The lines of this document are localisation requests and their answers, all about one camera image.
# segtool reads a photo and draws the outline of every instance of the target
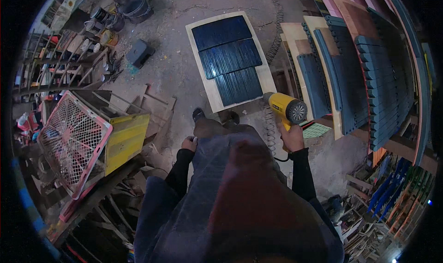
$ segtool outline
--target concrete floor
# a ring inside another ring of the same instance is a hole
[[[280,4],[283,7],[285,22],[303,22],[303,6],[300,0],[280,0]],[[149,83],[154,94],[177,98],[167,144],[161,155],[148,155],[148,160],[156,167],[169,171],[183,139],[192,135],[193,109],[201,107],[207,115],[217,118],[215,114],[210,114],[208,98],[185,26],[208,17],[244,10],[266,53],[276,33],[276,10],[271,0],[152,0],[151,5],[155,13],[150,19],[138,25],[126,22],[125,28],[119,33],[116,50],[119,55],[124,55],[131,48],[133,41],[143,39],[156,49],[156,53],[139,71],[124,59],[125,70],[115,82],[104,84],[102,89],[113,90],[121,97],[132,100],[135,95],[140,94],[140,85]],[[287,60],[284,50],[280,48],[273,65],[280,67],[282,59]],[[254,126],[264,138],[265,128],[260,101],[237,106],[234,110],[241,116],[241,123]],[[344,194],[345,174],[352,172],[366,156],[366,144],[359,139],[346,136],[334,141],[333,138],[332,131],[326,133],[321,139],[321,144],[315,146],[315,153],[310,155],[311,170],[320,199]],[[278,133],[276,139],[276,156],[286,158]],[[318,141],[319,138],[309,139],[306,145],[312,147],[313,144],[319,143]],[[280,167],[288,176],[288,184],[291,184],[291,179],[296,179],[296,174],[292,174],[292,163],[281,163]]]

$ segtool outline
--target shoe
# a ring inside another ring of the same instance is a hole
[[[228,122],[229,121],[234,122],[235,124],[240,124],[240,116],[234,111],[230,111]]]
[[[206,118],[205,113],[200,107],[197,107],[192,112],[192,119],[194,120],[194,122],[197,122],[201,118]]]

